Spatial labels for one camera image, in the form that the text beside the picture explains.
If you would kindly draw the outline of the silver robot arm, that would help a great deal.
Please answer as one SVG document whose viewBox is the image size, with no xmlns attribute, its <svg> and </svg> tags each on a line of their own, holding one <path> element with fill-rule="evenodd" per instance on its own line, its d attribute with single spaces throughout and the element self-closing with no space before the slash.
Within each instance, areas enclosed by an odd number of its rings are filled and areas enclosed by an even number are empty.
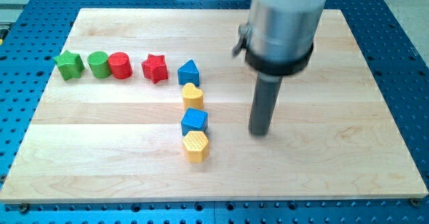
<svg viewBox="0 0 429 224">
<path fill-rule="evenodd" d="M 326 0 L 251 0 L 247 23 L 239 26 L 232 50 L 245 51 L 245 61 L 273 76 L 303 70 L 314 49 L 314 36 Z"/>
</svg>

